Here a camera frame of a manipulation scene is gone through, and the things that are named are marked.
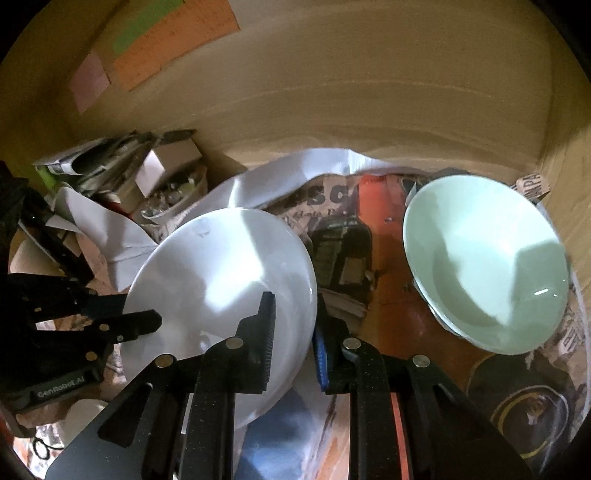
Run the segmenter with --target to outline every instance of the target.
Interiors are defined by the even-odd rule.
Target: cardboard box
[[[201,152],[190,138],[158,144],[146,156],[135,175],[135,182],[147,198],[173,174],[201,157]]]
[[[144,201],[144,195],[135,183],[135,178],[130,177],[114,192],[99,193],[94,199],[106,204],[111,210],[128,215]]]

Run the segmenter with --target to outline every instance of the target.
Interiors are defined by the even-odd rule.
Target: metal screw
[[[242,345],[244,345],[244,340],[242,340],[240,337],[230,337],[228,340],[226,340],[226,347],[228,347],[230,350],[236,350]]]
[[[361,340],[355,337],[349,337],[343,340],[343,346],[347,350],[357,350],[361,346]]]
[[[427,355],[415,355],[413,357],[413,363],[419,368],[425,368],[431,365],[431,361]]]
[[[170,367],[170,365],[172,365],[173,362],[174,362],[174,357],[168,353],[160,355],[160,356],[156,357],[156,360],[154,360],[154,363],[156,364],[156,366],[158,368]]]

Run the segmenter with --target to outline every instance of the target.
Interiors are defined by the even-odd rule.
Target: black cable
[[[37,446],[39,444],[42,444],[43,447],[45,448],[45,455],[41,455],[39,454],[39,452],[37,451]],[[65,447],[51,447],[48,444],[46,444],[43,440],[41,440],[39,437],[35,437],[33,438],[33,452],[35,452],[35,455],[37,455],[41,460],[49,460],[50,456],[51,456],[51,452],[49,450],[63,450]]]

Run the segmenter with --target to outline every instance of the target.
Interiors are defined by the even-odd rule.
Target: orange strip
[[[398,452],[400,456],[400,470],[402,473],[402,480],[410,480],[408,453],[406,450],[406,440],[404,438],[404,428],[402,425],[402,412],[400,412],[398,396],[396,393],[391,393],[390,399],[392,401],[392,411],[394,412],[394,423],[396,424],[396,437],[398,440]]]

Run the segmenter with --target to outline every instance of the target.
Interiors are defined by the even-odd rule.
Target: small white box
[[[172,175],[201,157],[201,152],[190,138],[157,145],[146,156],[135,175],[135,182],[147,198]]]

